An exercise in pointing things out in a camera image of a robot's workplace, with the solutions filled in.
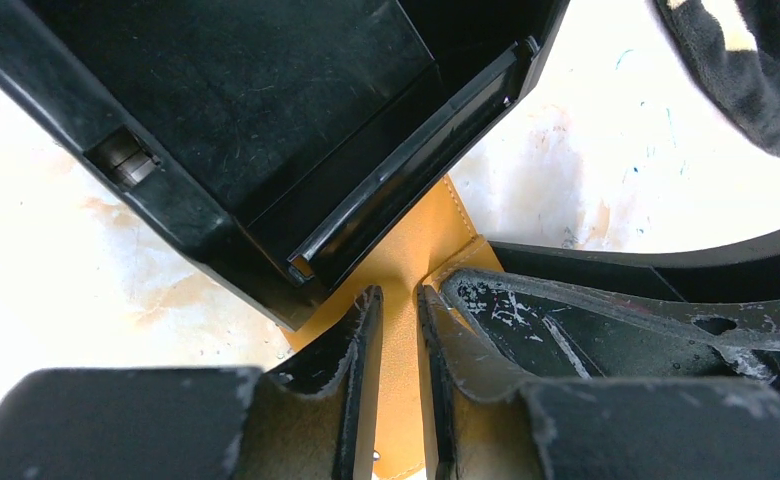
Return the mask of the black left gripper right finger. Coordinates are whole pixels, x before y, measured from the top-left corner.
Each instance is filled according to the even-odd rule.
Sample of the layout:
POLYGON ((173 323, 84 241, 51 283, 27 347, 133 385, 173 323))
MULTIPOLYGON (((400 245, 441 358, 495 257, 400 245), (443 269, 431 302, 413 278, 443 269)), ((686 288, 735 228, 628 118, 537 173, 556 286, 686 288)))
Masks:
POLYGON ((535 376, 417 292, 431 479, 780 479, 780 396, 748 380, 535 376))

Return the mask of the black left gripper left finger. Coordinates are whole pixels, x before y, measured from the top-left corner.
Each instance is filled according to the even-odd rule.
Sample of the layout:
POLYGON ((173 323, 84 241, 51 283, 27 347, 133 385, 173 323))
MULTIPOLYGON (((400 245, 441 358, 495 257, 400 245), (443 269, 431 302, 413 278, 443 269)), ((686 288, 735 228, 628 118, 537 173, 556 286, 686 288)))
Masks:
POLYGON ((368 479, 383 293, 271 370, 44 369, 0 403, 0 479, 368 479))

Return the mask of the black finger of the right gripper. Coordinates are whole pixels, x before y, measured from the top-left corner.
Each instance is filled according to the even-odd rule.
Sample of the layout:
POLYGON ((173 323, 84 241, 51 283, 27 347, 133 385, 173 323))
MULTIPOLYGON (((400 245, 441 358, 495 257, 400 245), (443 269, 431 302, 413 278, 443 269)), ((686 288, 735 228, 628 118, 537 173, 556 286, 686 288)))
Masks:
POLYGON ((477 269, 452 273, 440 293, 538 376, 738 376, 780 393, 780 299, 686 303, 477 269))
POLYGON ((658 300, 780 300, 780 230, 697 251, 637 254, 493 242, 504 271, 658 300))

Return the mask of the black plastic card box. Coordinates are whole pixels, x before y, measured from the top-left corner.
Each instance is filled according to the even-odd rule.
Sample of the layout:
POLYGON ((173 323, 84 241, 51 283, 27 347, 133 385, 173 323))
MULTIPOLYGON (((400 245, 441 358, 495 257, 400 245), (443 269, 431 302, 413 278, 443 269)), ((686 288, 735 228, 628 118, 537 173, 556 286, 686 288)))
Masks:
POLYGON ((0 1, 0 88, 300 329, 529 91, 564 1, 0 1))

